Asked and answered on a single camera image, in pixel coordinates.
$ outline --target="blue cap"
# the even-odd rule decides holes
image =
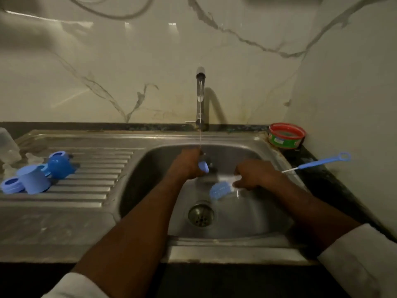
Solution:
[[[199,162],[198,167],[204,171],[206,174],[210,172],[210,169],[208,168],[208,165],[205,161]]]
[[[66,160],[69,160],[69,155],[66,153],[66,151],[64,150],[60,150],[57,152],[52,153],[49,158],[53,157],[53,156],[62,156],[64,157]]]
[[[50,188],[51,182],[37,165],[24,166],[17,170],[17,176],[28,194],[36,194]]]
[[[64,156],[54,155],[48,160],[48,170],[52,174],[53,179],[64,179],[70,174],[74,174],[76,168],[70,164]]]
[[[48,164],[39,164],[37,166],[38,168],[40,168],[40,170],[44,173],[46,177],[51,175],[51,172],[48,170]]]
[[[1,183],[1,189],[5,194],[9,193],[17,193],[20,191],[25,190],[25,187],[23,186],[22,182],[19,180],[17,177],[12,177],[5,179]]]

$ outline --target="clear plastic bottle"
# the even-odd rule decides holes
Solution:
[[[0,160],[11,165],[21,159],[18,145],[8,131],[0,127]]]

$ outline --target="drain strainer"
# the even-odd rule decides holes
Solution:
[[[198,227],[206,227],[214,220],[214,211],[205,204],[199,204],[189,210],[188,218],[190,222]]]

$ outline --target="faucet spout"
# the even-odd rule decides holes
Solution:
[[[203,131],[206,125],[206,117],[204,114],[204,81],[205,74],[200,72],[196,75],[197,80],[197,114],[196,126]]]

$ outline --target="wall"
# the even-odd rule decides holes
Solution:
[[[324,0],[286,121],[308,132],[317,158],[397,235],[397,0]]]
[[[203,66],[210,123],[280,121],[321,0],[82,1],[3,0],[0,120],[184,123]]]

